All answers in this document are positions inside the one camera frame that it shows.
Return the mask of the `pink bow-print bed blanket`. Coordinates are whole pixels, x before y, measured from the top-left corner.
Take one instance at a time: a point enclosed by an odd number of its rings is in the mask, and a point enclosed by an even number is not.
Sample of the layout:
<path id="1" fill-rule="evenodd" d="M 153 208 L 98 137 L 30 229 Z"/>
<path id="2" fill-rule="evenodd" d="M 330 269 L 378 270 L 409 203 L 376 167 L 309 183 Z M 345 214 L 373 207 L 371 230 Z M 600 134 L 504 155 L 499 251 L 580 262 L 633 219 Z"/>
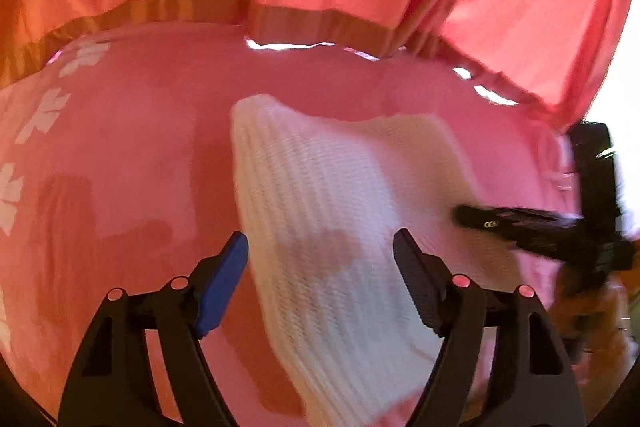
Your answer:
<path id="1" fill-rule="evenodd" d="M 81 38 L 1 93 L 1 351 L 49 412 L 107 291 L 156 291 L 246 235 L 231 113 L 256 95 L 339 121 L 436 118 L 473 173 L 473 205 L 576 208 L 567 142 L 523 105 L 483 100 L 447 63 L 257 51 L 213 24 Z M 550 303 L 555 264 L 510 253 L 520 284 Z M 202 348 L 241 425 L 312 426 L 270 346 L 250 253 Z"/>

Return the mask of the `white black pink knit sweater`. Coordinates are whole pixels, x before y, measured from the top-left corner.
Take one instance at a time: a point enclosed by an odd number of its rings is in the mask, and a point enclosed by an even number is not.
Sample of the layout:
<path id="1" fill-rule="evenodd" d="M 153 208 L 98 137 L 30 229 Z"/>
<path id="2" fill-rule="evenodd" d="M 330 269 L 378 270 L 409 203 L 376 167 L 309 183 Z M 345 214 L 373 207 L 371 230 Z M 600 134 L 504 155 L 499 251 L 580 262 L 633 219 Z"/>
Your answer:
<path id="1" fill-rule="evenodd" d="M 518 260 L 451 219 L 478 188 L 438 119 L 348 122 L 268 95 L 231 113 L 236 205 L 270 346 L 313 426 L 398 426 L 440 347 L 393 257 L 408 229 L 422 251 L 510 291 Z"/>

